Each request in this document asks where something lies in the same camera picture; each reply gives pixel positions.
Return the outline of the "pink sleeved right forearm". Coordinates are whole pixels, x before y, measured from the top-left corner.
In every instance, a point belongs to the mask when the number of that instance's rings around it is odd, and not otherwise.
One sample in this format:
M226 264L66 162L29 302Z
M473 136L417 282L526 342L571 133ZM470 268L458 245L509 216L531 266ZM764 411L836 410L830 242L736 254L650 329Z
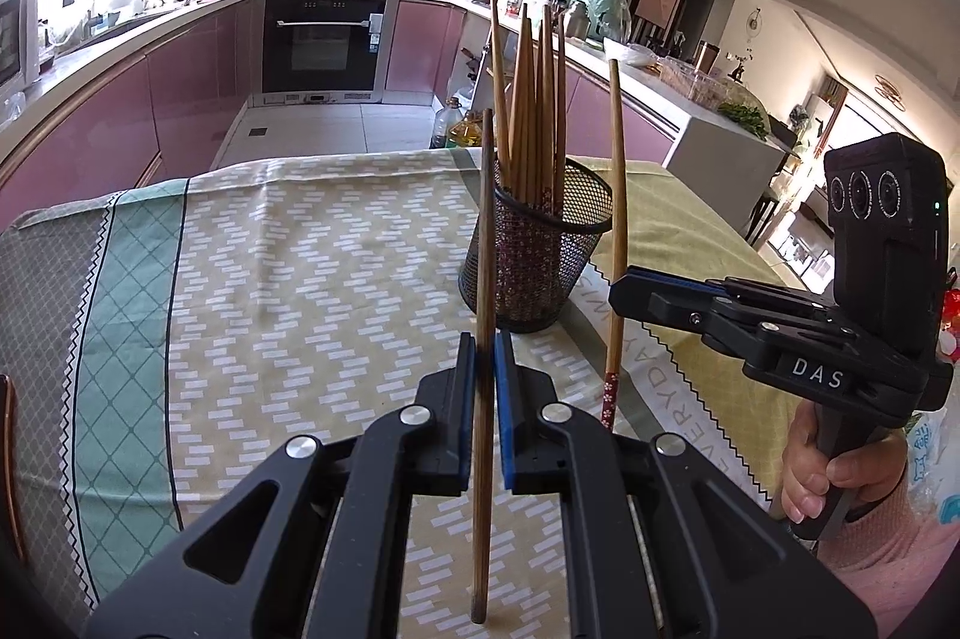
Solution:
M900 483L864 517L817 545L820 563L866 603L890 637L934 584L958 543L958 524L916 512Z

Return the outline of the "right hand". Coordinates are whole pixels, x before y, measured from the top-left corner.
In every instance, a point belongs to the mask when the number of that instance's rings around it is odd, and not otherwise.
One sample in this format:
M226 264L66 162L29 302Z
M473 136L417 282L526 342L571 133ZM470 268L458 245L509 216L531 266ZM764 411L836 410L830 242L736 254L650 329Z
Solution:
M817 447L815 405L802 400L782 451L779 505L789 520L817 519L832 488L854 491L853 508L884 501L900 485L907 468L907 440L893 431L880 441L828 458Z

